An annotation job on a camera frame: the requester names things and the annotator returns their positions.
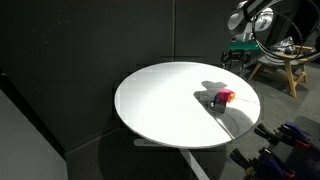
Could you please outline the black gripper body green mount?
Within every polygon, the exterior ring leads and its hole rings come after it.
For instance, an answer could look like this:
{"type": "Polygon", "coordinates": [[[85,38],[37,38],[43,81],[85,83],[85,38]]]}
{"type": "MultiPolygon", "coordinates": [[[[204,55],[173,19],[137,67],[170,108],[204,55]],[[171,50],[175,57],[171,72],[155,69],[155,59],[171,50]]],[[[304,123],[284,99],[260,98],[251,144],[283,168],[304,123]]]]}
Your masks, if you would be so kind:
{"type": "Polygon", "coordinates": [[[251,60],[251,50],[258,50],[255,41],[231,41],[228,51],[222,53],[222,67],[230,70],[233,62],[240,61],[240,69],[243,69],[251,60]]]}

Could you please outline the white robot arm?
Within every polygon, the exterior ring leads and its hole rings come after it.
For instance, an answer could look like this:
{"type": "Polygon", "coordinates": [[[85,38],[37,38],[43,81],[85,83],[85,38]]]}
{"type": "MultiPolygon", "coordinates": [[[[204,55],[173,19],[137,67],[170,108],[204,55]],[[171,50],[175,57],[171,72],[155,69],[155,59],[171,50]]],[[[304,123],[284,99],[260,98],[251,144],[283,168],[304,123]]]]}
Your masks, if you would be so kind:
{"type": "Polygon", "coordinates": [[[243,0],[229,17],[227,28],[233,35],[228,51],[223,52],[221,63],[230,70],[235,61],[240,61],[243,69],[250,62],[250,50],[259,48],[255,33],[267,30],[273,20],[275,11],[271,6],[281,0],[243,0]]]}

